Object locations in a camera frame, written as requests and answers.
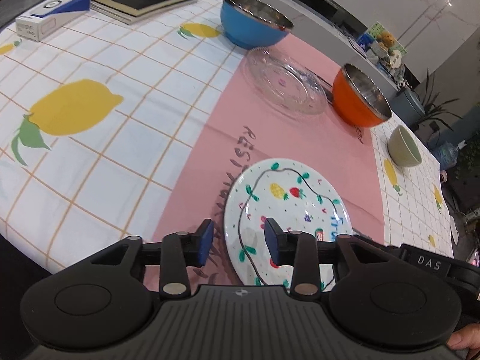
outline white box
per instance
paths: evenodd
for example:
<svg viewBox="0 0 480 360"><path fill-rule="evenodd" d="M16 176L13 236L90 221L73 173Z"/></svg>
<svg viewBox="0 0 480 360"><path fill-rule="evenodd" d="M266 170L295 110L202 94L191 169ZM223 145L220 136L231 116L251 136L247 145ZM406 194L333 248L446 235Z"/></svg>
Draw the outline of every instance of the white box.
<svg viewBox="0 0 480 360"><path fill-rule="evenodd" d="M89 9L90 0L47 0L17 17L17 34L39 42Z"/></svg>

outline green bowl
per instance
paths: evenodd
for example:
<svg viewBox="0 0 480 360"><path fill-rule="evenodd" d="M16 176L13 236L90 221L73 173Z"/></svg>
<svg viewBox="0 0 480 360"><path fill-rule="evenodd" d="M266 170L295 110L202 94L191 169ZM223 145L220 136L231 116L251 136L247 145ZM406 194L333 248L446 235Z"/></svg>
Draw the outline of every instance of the green bowl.
<svg viewBox="0 0 480 360"><path fill-rule="evenodd" d="M399 167L416 167L422 163L422 156L409 131L398 126L388 140L388 154Z"/></svg>

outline orange bowl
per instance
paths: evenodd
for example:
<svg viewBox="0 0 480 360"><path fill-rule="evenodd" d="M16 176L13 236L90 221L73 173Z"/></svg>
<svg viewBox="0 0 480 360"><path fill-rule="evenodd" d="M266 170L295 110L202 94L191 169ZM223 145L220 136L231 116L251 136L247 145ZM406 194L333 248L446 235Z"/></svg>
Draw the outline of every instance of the orange bowl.
<svg viewBox="0 0 480 360"><path fill-rule="evenodd" d="M392 110L374 82L352 64L345 64L333 82L333 107L348 124L373 127L392 117Z"/></svg>

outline human hand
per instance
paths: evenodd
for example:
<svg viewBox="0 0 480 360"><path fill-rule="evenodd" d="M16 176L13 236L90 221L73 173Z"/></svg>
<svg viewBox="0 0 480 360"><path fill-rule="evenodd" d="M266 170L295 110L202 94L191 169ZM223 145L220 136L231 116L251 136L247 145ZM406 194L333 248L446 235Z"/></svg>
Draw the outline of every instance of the human hand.
<svg viewBox="0 0 480 360"><path fill-rule="evenodd" d="M480 351L480 325L471 323L454 332L448 339L447 346L452 350L469 349L466 360L474 358Z"/></svg>

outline glass plate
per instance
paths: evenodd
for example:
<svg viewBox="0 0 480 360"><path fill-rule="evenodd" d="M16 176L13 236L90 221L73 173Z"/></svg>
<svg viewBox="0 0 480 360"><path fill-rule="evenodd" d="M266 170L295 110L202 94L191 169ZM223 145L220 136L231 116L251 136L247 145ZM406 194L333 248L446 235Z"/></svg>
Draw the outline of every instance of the glass plate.
<svg viewBox="0 0 480 360"><path fill-rule="evenodd" d="M245 70L263 97L282 112L317 115L326 108L325 91L315 74L274 48L251 50Z"/></svg>

